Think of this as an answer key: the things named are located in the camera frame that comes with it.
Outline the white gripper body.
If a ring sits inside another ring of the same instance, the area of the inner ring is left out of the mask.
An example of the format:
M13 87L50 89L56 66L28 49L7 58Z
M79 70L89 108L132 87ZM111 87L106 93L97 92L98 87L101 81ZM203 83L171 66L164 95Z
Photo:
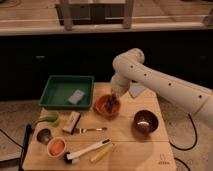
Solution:
M111 92L117 97L120 98L123 96L130 87L130 81L125 77L115 74L111 79Z

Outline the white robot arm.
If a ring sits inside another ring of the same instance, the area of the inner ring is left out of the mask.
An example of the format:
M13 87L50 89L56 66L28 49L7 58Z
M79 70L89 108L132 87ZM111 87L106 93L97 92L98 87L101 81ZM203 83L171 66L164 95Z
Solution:
M143 64L144 60L144 53L138 48L114 58L112 93L121 97L129 90L130 82L136 81L213 129L213 90L148 68Z

